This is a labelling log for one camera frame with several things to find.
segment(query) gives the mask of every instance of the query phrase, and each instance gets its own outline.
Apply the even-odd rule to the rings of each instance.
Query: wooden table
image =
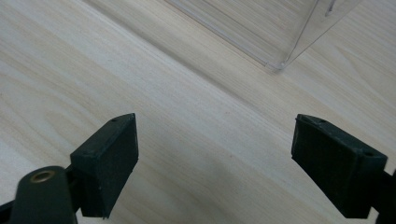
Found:
[[[158,0],[0,1],[0,202],[107,120],[135,112],[140,161],[110,220],[346,220],[290,158],[298,113],[396,168],[396,1],[364,0],[280,74]]]

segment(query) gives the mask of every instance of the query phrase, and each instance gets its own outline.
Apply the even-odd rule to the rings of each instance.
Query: tabletop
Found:
[[[347,220],[291,159],[297,114],[396,169],[396,1],[363,0],[280,73],[161,0],[0,1],[0,203],[106,121],[135,113],[140,157],[109,219]]]

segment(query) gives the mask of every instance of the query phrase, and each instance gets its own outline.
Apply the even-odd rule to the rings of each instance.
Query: acrylic box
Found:
[[[167,0],[259,63],[285,68],[361,0]]]

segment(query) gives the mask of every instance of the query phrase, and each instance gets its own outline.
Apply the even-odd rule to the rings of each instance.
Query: clear plastic panel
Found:
[[[360,0],[167,0],[246,54],[282,69]]]

